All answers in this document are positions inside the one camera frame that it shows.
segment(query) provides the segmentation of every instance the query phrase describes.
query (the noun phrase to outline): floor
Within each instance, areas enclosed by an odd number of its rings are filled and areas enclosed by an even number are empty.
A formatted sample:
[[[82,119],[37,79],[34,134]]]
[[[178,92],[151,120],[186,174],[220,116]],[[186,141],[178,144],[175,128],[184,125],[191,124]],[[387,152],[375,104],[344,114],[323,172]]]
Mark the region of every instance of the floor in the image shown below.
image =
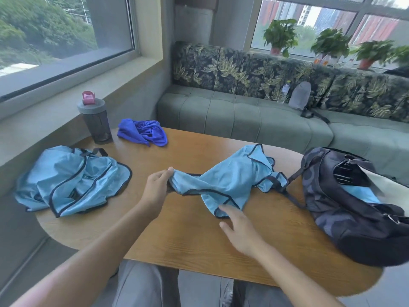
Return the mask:
[[[49,239],[32,261],[23,269],[11,287],[0,296],[0,307],[8,307],[22,293],[51,272],[75,250]],[[359,295],[339,298],[347,307],[404,307],[409,300],[409,263],[386,268],[378,283]],[[116,291],[116,278],[112,278],[93,307],[111,306]],[[182,307],[220,307],[229,279],[181,271],[179,290]]]

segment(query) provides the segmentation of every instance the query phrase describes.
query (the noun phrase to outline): camouflage backpack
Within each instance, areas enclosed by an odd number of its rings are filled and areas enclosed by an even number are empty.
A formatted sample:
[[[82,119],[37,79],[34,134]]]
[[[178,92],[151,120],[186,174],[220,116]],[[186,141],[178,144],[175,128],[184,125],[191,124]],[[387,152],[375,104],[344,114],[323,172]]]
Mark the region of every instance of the camouflage backpack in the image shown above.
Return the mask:
[[[394,266],[409,260],[409,188],[376,173],[360,156],[331,148],[305,153],[301,169],[305,206],[315,223],[358,263]],[[301,205],[285,187],[273,188]]]

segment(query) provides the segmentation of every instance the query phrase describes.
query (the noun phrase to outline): gray bottle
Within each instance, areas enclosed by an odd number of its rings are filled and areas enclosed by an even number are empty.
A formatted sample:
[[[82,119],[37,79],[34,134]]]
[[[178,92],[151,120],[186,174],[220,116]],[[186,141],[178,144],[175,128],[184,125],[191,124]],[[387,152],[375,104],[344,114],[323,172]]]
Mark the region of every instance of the gray bottle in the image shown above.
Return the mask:
[[[83,93],[83,100],[77,104],[78,111],[83,115],[91,137],[96,144],[107,144],[113,141],[109,127],[105,101],[95,98],[94,94]]]

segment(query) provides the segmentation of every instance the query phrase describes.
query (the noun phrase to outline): tabletop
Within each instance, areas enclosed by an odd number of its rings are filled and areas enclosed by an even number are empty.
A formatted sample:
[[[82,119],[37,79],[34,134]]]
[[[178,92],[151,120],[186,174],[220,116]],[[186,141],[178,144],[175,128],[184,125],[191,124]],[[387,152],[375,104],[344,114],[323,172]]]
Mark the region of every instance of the tabletop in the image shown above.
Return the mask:
[[[56,241],[80,250],[140,200],[151,173],[173,166],[201,174],[251,144],[174,129],[165,131],[169,141],[165,147],[128,142],[118,138],[116,130],[112,132],[113,143],[98,146],[87,138],[76,144],[87,149],[104,148],[111,157],[131,168],[132,179],[122,194],[90,213],[56,219],[50,210],[37,212],[43,229]],[[265,154],[276,160],[275,171],[289,177],[299,169],[301,154],[274,146],[263,147]],[[304,202],[300,178],[288,191]],[[361,293],[382,274],[381,268],[355,263],[339,252],[308,211],[294,206],[279,193],[263,193],[254,188],[243,211],[266,242],[335,296]],[[125,258],[276,286],[257,262],[234,249],[219,222],[200,196],[171,193],[160,216],[146,228]]]

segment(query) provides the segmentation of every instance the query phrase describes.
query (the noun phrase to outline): sofa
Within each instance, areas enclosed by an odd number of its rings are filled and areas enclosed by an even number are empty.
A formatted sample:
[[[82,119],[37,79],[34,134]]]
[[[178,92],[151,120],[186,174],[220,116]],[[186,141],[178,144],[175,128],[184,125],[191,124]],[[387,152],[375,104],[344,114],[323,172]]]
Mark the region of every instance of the sofa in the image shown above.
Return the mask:
[[[286,103],[277,99],[287,81]],[[307,119],[288,106],[300,82]],[[317,146],[371,160],[381,174],[409,184],[409,79],[331,68],[230,48],[176,42],[173,84],[157,104],[163,127],[268,144],[304,153]]]

